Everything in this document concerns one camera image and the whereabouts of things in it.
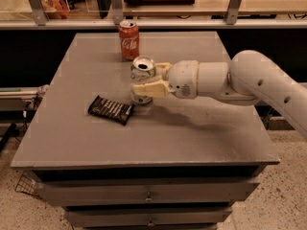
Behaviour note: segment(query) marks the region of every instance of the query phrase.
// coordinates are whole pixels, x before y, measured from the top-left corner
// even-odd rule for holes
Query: desk
[[[123,1],[124,16],[225,15],[229,0],[196,0],[194,5],[130,6]],[[307,0],[242,0],[239,15],[306,13]]]
[[[12,160],[80,227],[216,229],[279,158],[253,106],[173,96],[126,126],[87,115],[97,95],[130,103],[118,34],[77,34]],[[141,33],[156,62],[229,61],[215,32]]]

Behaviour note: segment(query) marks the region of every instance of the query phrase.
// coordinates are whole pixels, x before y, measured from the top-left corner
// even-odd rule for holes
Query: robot
[[[307,89],[256,51],[242,51],[230,63],[184,60],[155,67],[153,78],[131,84],[133,95],[165,98],[171,93],[180,99],[210,97],[236,105],[263,101],[307,138]]]

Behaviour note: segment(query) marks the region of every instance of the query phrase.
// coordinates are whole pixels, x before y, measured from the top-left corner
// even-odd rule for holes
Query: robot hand
[[[258,52],[240,52],[230,64],[185,60],[156,65],[156,69],[153,79],[133,84],[132,92],[154,98],[169,93],[181,99],[204,96],[237,105],[262,100],[307,137],[307,89]]]

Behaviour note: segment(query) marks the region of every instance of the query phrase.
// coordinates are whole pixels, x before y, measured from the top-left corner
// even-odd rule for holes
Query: coca-cola can
[[[150,57],[137,57],[130,68],[131,98],[137,104],[147,104],[153,98],[148,96],[138,96],[133,93],[132,86],[137,83],[145,83],[147,79],[155,76],[154,60]]]
[[[139,32],[134,21],[123,20],[119,26],[119,37],[123,58],[134,60],[139,54]]]

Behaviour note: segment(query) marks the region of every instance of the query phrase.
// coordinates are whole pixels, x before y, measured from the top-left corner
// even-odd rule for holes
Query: white robot
[[[153,78],[131,84],[133,94],[164,98],[172,93],[181,99],[204,96],[237,105],[262,100],[307,137],[307,89],[258,52],[240,52],[229,64],[184,60],[155,67]]]

